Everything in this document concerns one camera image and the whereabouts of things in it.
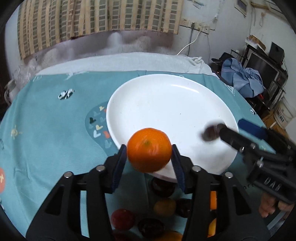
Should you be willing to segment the right hand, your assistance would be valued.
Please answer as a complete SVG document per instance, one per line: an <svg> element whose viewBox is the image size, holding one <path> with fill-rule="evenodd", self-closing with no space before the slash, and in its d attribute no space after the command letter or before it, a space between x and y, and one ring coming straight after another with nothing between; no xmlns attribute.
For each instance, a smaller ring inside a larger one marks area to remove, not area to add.
<svg viewBox="0 0 296 241"><path fill-rule="evenodd" d="M289 214L291 213L292 209L294 208L294 204L288 205L282 201L279 201L278 204L276 204L276 198L269 195L266 192L263 192L261 196L261 203L259 206L259 213L263 218L266 218L267 216L274 214L276 207L285 212L284 219L286 219Z"/></svg>

